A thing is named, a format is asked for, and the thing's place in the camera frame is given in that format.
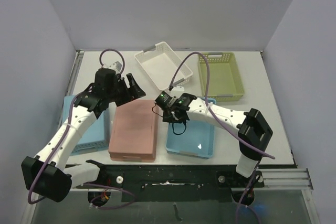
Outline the pink plastic basket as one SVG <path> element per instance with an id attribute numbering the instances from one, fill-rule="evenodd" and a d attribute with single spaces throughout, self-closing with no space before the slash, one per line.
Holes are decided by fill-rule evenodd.
<path id="1" fill-rule="evenodd" d="M 116 108 L 108 152 L 113 161 L 156 159 L 158 109 L 153 100 L 135 100 Z"/>

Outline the light blue plastic basket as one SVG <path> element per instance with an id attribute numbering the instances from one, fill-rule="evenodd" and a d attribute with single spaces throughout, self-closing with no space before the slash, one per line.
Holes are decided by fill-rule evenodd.
<path id="1" fill-rule="evenodd" d="M 110 112 L 103 111 L 100 117 L 91 125 L 79 140 L 71 156 L 107 150 L 110 140 Z"/>

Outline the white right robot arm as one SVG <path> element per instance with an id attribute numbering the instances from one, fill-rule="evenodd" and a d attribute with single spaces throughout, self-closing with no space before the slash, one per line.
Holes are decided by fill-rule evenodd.
<path id="1" fill-rule="evenodd" d="M 163 111 L 163 121 L 184 124 L 199 121 L 223 128 L 239 141 L 240 158 L 234 173 L 234 182 L 241 187 L 253 179 L 253 172 L 263 157 L 275 159 L 266 153 L 273 131 L 257 109 L 237 111 L 209 103 L 189 93 L 172 97 L 161 92 L 154 103 Z"/>

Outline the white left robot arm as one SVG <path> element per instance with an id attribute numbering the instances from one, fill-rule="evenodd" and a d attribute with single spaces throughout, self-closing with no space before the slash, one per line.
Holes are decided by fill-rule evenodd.
<path id="1" fill-rule="evenodd" d="M 74 96 L 67 119 L 47 145 L 34 157 L 27 156 L 22 161 L 28 203 L 38 202 L 32 200 L 33 193 L 42 199 L 60 202 L 74 187 L 85 183 L 96 188 L 104 186 L 107 181 L 106 173 L 101 171 L 104 165 L 88 160 L 67 168 L 67 160 L 87 129 L 110 103 L 121 106 L 145 95 L 131 73 L 122 77 L 112 69 L 100 68 L 94 82 Z"/>

